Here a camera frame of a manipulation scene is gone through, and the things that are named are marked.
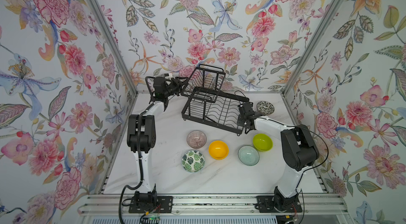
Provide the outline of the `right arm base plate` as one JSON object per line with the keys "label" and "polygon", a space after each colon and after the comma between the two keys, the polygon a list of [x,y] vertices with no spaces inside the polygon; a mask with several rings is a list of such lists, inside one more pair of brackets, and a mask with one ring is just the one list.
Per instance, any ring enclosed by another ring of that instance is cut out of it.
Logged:
{"label": "right arm base plate", "polygon": [[280,195],[274,199],[273,195],[258,195],[255,209],[260,213],[301,213],[303,212],[298,195],[284,198]]}

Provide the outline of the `yellow plastic bowl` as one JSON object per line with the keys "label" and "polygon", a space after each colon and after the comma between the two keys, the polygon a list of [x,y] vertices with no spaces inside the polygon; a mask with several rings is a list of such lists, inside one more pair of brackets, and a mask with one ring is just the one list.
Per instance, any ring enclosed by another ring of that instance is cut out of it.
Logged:
{"label": "yellow plastic bowl", "polygon": [[209,155],[215,160],[223,160],[229,154],[229,148],[223,141],[213,141],[208,148]]}

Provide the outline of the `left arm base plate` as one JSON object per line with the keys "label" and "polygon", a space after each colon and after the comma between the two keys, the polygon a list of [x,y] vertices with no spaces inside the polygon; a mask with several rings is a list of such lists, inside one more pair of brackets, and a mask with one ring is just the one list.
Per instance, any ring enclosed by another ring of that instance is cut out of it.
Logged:
{"label": "left arm base plate", "polygon": [[148,196],[146,194],[136,195],[131,198],[129,213],[172,213],[172,196]]}

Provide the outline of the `black wire dish rack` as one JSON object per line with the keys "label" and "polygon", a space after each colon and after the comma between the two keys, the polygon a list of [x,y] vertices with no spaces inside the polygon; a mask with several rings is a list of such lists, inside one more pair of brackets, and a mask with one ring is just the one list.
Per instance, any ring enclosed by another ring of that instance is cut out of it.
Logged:
{"label": "black wire dish rack", "polygon": [[222,68],[197,66],[181,90],[181,95],[188,98],[181,112],[182,118],[241,135],[244,122],[239,105],[250,100],[223,92],[225,76]]}

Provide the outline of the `pale mint green bowl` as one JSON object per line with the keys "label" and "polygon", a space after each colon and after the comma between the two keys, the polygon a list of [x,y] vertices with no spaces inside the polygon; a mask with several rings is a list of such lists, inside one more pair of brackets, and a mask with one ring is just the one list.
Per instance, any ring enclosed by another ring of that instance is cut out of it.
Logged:
{"label": "pale mint green bowl", "polygon": [[244,145],[238,151],[239,160],[247,166],[255,166],[259,163],[259,152],[252,146]]}

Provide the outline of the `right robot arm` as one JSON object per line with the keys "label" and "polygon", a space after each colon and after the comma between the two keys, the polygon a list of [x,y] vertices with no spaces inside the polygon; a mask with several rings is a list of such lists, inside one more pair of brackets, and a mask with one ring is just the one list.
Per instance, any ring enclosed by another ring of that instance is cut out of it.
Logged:
{"label": "right robot arm", "polygon": [[246,133],[256,130],[268,136],[278,136],[281,141],[285,167],[274,189],[272,204],[279,211],[285,211],[298,200],[303,175],[313,168],[320,156],[311,131],[304,125],[287,125],[262,116],[253,110],[251,102],[238,105],[238,109],[238,124],[243,126]]}

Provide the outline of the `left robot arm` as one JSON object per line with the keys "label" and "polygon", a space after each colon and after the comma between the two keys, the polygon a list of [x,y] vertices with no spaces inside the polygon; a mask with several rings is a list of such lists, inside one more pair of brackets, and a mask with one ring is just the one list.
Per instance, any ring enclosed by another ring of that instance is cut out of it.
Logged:
{"label": "left robot arm", "polygon": [[172,96],[179,96],[187,86],[187,77],[173,77],[165,74],[159,77],[147,77],[146,81],[153,83],[148,86],[150,102],[140,114],[130,115],[128,121],[127,145],[136,160],[139,181],[136,186],[125,186],[136,195],[156,193],[155,183],[151,174],[151,150],[156,144],[155,118],[162,115]]}

